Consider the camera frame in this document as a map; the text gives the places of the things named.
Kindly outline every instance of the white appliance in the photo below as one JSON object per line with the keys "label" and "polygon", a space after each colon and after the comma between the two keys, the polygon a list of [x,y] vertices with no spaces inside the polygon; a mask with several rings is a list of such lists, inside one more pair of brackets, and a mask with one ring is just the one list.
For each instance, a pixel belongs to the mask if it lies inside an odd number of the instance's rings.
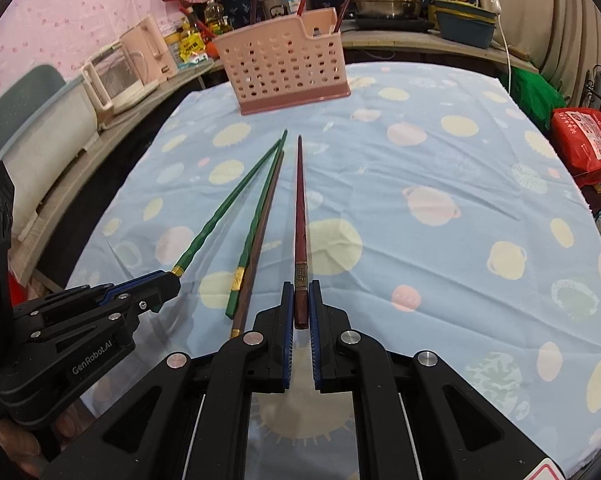
{"label": "white appliance", "polygon": [[[148,63],[140,52],[132,55],[142,57],[141,66],[149,71]],[[85,89],[99,121],[108,115],[128,110],[156,90],[159,81],[143,83],[130,54],[116,41],[98,51],[82,67]]]}

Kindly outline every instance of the blue gripper pad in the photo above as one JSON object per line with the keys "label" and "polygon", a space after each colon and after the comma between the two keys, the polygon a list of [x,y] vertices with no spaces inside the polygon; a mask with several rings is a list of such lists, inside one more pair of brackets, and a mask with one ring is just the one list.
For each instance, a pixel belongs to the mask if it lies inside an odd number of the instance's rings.
{"label": "blue gripper pad", "polygon": [[287,317],[285,318],[285,334],[282,346],[282,362],[288,364],[282,371],[282,384],[286,390],[289,389],[292,380],[292,347],[294,343],[294,293],[291,283],[290,287],[292,291],[287,295]]}
{"label": "blue gripper pad", "polygon": [[309,283],[309,335],[311,337],[311,364],[314,370],[314,387],[320,390],[322,386],[320,331],[318,330],[318,314],[315,305],[314,283]]}

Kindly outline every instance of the pink dot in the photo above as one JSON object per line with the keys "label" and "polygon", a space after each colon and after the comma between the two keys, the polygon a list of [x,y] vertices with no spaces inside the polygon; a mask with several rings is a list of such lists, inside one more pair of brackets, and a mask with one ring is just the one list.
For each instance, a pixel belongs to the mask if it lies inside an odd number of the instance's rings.
{"label": "pink dot", "polygon": [[409,285],[398,285],[391,295],[391,304],[403,312],[413,312],[421,304],[420,293]]}

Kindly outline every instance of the brown chopstick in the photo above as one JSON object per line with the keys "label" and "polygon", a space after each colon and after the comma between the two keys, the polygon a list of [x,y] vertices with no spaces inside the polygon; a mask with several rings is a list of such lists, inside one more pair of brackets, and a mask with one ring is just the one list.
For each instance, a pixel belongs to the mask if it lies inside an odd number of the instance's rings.
{"label": "brown chopstick", "polygon": [[269,211],[271,210],[272,202],[274,201],[274,193],[276,192],[276,184],[278,183],[278,176],[280,174],[280,167],[282,166],[282,159],[284,156],[285,152],[280,152],[280,155],[276,160],[276,166],[274,167],[272,181],[267,190],[267,195],[265,196],[263,212],[258,222],[258,226],[256,227],[254,243],[252,244],[252,250],[249,253],[249,262],[245,268],[243,284],[240,288],[240,293],[238,294],[238,307],[234,314],[234,322],[232,323],[231,333],[229,335],[230,339],[241,335],[245,331],[249,303],[252,299],[252,291],[256,280],[256,270],[258,270],[258,260],[260,259],[260,253],[263,249],[264,233],[267,229],[267,219],[269,218]]}

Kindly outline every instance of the white power cable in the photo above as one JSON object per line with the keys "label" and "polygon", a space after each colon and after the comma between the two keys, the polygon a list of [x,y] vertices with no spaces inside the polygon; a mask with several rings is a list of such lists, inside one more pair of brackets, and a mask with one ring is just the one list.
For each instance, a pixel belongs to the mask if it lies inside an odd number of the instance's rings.
{"label": "white power cable", "polygon": [[498,15],[498,27],[500,28],[501,35],[503,36],[504,51],[507,53],[507,71],[509,72],[509,86],[507,92],[509,95],[511,95],[511,56],[509,55],[507,39],[504,37],[503,23],[500,19],[501,12],[503,12],[503,7],[501,7],[500,0],[491,0],[491,10]]}

